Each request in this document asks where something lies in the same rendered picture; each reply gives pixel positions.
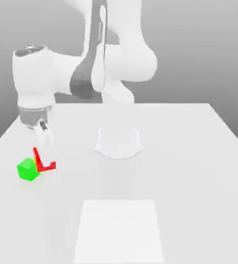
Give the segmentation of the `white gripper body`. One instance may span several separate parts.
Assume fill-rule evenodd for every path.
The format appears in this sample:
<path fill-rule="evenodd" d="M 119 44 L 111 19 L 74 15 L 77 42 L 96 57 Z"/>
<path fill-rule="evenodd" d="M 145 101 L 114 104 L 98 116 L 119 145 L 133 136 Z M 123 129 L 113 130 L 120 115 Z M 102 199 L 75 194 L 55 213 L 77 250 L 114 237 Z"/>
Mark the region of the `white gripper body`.
<path fill-rule="evenodd" d="M 54 136 L 52 131 L 48 128 L 35 128 L 37 137 L 37 149 L 41 161 L 44 166 L 49 166 L 51 162 L 55 161 Z"/>

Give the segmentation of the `small red cube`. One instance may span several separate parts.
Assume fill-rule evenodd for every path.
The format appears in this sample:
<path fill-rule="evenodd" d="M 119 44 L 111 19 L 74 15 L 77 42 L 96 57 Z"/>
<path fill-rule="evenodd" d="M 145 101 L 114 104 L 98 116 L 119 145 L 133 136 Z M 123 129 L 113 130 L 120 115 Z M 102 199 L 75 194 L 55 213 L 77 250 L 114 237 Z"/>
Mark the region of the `small red cube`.
<path fill-rule="evenodd" d="M 36 147 L 33 147 L 33 152 L 34 152 L 34 160 L 35 160 L 37 172 L 40 173 L 40 172 L 56 169 L 56 162 L 55 161 L 51 162 L 50 165 L 46 167 L 43 165 Z"/>

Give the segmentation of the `small green cube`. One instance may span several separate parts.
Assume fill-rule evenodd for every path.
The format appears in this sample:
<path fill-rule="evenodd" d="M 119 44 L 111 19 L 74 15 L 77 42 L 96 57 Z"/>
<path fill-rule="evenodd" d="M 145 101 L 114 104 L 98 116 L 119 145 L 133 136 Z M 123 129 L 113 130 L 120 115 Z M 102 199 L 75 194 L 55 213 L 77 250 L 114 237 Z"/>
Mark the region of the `small green cube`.
<path fill-rule="evenodd" d="M 25 158 L 17 165 L 19 177 L 21 179 L 32 182 L 40 173 L 37 171 L 35 162 L 31 158 Z"/>

